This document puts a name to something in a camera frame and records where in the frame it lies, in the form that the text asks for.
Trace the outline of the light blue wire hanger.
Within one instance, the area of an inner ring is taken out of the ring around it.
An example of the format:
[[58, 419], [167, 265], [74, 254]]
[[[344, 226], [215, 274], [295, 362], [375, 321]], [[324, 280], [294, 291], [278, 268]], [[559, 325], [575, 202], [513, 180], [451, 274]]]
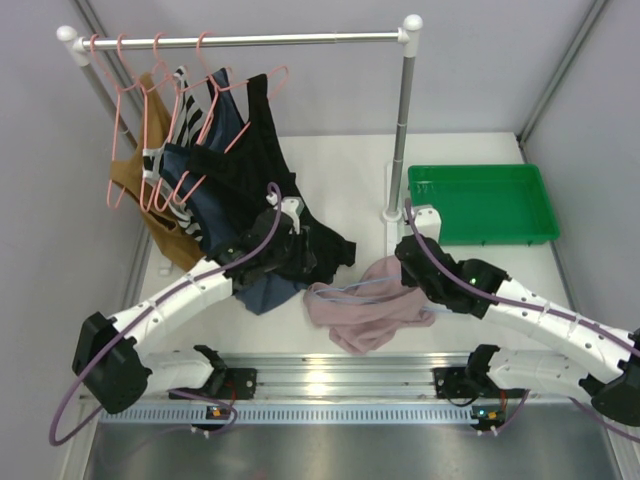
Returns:
[[384, 285], [386, 286], [392, 280], [399, 280], [401, 276], [399, 274], [387, 276], [387, 277], [378, 277], [366, 281], [354, 282], [342, 287], [327, 287], [318, 289], [313, 291], [312, 294], [319, 298], [322, 301], [331, 302], [331, 303], [344, 303], [344, 304], [379, 304], [383, 300], [389, 300], [391, 298], [391, 294], [382, 294], [375, 296], [356, 296], [355, 298], [330, 298], [328, 293], [352, 293], [355, 289], [359, 287], [368, 287], [371, 285], [378, 286]]

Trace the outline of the pink tank top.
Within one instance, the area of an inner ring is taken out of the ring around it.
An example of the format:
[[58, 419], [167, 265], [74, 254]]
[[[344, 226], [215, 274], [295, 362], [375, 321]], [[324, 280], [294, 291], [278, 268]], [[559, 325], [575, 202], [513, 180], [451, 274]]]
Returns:
[[[401, 265], [394, 256], [374, 262], [359, 281], [399, 274]], [[375, 351], [391, 341], [405, 328], [428, 328], [435, 323], [436, 314], [427, 309], [427, 297], [417, 287], [407, 287], [399, 280], [386, 286], [359, 287], [352, 293], [328, 293], [330, 298], [355, 298], [391, 294], [379, 304], [344, 304], [322, 301], [312, 294], [318, 289], [333, 287], [316, 282], [303, 296], [310, 322], [328, 331], [329, 339], [350, 354], [363, 355]]]

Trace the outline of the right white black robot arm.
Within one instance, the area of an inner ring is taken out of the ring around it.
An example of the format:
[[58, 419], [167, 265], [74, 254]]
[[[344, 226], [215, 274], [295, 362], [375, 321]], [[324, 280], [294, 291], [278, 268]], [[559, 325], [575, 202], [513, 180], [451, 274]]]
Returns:
[[639, 424], [639, 334], [610, 327], [550, 302], [483, 260], [456, 261], [422, 235], [395, 248], [406, 286], [432, 302], [518, 332], [543, 352], [478, 346], [465, 377], [478, 396], [530, 390], [588, 402], [620, 424]]

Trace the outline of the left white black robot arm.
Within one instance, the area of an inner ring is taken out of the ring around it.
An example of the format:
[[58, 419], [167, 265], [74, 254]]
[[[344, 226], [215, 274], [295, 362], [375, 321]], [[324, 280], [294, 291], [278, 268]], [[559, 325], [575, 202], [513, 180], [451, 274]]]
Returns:
[[214, 397], [226, 365], [205, 345], [161, 352], [170, 334], [194, 316], [274, 273], [307, 273], [316, 263], [310, 229], [294, 213], [268, 209], [239, 237], [219, 244], [189, 272], [149, 299], [82, 324], [72, 369], [110, 414], [168, 391]]

